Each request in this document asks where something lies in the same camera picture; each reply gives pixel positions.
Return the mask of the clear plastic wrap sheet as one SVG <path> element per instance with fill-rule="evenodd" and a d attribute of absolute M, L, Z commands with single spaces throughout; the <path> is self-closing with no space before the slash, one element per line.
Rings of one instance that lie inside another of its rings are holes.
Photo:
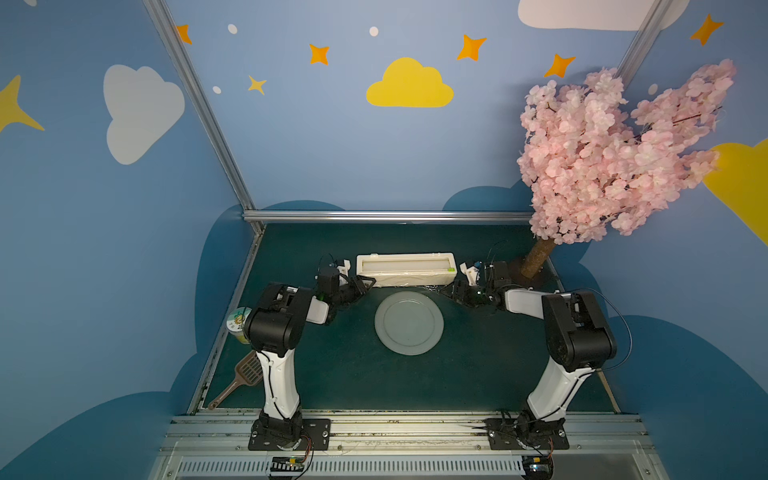
<path fill-rule="evenodd" d="M 418 291 L 428 292 L 437 295 L 444 295 L 447 290 L 451 288 L 451 285 L 410 285 L 410 286 L 387 286 L 387 289 L 394 289 L 398 291 Z"/>

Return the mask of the cream plastic wrap dispenser box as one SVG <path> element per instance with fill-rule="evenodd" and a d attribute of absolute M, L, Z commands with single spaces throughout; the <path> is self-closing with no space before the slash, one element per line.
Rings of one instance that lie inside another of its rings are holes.
<path fill-rule="evenodd" d="M 375 280 L 375 287 L 444 286 L 458 267 L 452 253 L 367 254 L 356 257 L 356 274 Z"/>

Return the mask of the grey round plate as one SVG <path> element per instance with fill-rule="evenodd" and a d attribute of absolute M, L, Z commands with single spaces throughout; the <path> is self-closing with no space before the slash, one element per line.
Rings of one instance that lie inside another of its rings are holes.
<path fill-rule="evenodd" d="M 387 296 L 378 306 L 374 327 L 381 343 L 404 356 L 419 356 L 441 340 L 445 321 L 427 296 L 404 291 Z"/>

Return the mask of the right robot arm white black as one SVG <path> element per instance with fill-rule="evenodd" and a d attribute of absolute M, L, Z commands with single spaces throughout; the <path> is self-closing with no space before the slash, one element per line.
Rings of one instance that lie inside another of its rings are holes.
<path fill-rule="evenodd" d="M 418 407 L 505 410 L 519 434 L 558 438 L 570 407 L 612 412 L 597 372 L 618 342 L 594 292 L 471 286 L 462 276 L 422 291 L 442 309 L 446 331 L 422 362 Z"/>

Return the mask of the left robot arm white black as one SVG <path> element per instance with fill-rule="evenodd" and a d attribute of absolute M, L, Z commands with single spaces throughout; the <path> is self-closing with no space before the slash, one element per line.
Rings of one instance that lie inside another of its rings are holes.
<path fill-rule="evenodd" d="M 331 322 L 339 307 L 366 295 L 376 280 L 339 272 L 321 275 L 318 293 L 304 287 L 270 283 L 247 315 L 243 335 L 264 373 L 265 404 L 256 422 L 259 433 L 296 440 L 303 419 L 295 380 L 295 350 L 305 326 Z"/>

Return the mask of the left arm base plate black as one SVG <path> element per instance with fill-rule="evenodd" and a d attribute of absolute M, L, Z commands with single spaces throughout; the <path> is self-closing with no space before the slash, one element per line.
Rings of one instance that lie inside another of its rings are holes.
<path fill-rule="evenodd" d="M 327 418 L 282 420 L 259 417 L 252 425 L 249 451 L 313 451 L 329 447 L 332 422 Z"/>

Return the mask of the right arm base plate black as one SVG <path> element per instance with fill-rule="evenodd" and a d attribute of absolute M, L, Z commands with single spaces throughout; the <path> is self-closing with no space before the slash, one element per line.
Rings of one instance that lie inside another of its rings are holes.
<path fill-rule="evenodd" d="M 547 422 L 522 417 L 487 418 L 485 430 L 492 450 L 568 450 L 564 420 Z"/>

